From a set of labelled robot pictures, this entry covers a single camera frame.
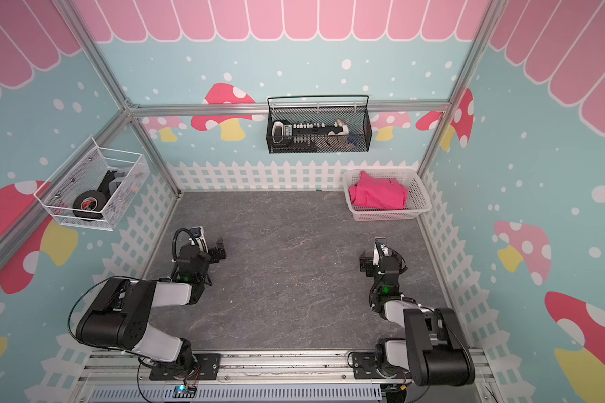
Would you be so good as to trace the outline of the pink long pants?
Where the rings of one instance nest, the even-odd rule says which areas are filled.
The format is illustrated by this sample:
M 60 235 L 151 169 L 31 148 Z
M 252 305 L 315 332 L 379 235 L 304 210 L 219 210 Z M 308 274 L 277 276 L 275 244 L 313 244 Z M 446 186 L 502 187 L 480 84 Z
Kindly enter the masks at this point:
M 365 171 L 348 188 L 348 195 L 354 207 L 377 210 L 403 210 L 408 201 L 408 189 L 397 179 L 374 178 Z

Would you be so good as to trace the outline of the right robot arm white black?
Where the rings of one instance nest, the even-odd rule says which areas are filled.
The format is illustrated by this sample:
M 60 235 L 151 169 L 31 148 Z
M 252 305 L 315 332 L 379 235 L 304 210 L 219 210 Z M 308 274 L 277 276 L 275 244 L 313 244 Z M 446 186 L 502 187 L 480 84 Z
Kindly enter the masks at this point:
M 475 364 L 455 312 L 427 307 L 400 289 L 407 269 L 393 251 L 361 254 L 360 272 L 373 279 L 371 310 L 403 329 L 403 337 L 381 338 L 372 354 L 353 354 L 353 369 L 383 379 L 402 377 L 417 386 L 466 386 L 475 380 Z

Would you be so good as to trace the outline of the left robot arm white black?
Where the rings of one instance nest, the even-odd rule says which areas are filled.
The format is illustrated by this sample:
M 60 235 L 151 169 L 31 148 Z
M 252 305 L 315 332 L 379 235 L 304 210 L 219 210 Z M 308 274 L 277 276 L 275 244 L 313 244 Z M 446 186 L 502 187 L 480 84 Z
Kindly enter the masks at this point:
M 210 266 L 226 257 L 222 238 L 211 247 L 203 228 L 179 228 L 171 244 L 171 275 L 158 280 L 117 275 L 98 283 L 101 290 L 78 321 L 74 339 L 137 356 L 139 364 L 151 370 L 152 380 L 197 379 L 203 363 L 191 343 L 151 325 L 150 315 L 159 307 L 197 304 L 213 285 Z

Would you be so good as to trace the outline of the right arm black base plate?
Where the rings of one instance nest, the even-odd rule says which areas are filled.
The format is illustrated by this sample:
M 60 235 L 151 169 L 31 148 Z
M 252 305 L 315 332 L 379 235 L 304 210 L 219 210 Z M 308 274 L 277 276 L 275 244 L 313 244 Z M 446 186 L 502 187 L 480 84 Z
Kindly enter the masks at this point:
M 411 379 L 407 369 L 390 364 L 383 353 L 352 351 L 346 360 L 356 379 Z

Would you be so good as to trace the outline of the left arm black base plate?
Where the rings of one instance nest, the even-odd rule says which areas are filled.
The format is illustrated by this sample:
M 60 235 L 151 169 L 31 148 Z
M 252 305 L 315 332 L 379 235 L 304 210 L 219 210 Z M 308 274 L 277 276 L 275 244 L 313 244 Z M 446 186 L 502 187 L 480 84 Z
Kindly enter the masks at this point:
M 152 365 L 149 379 L 152 381 L 173 380 L 216 380 L 220 369 L 220 354 L 193 354 L 193 364 L 155 363 Z

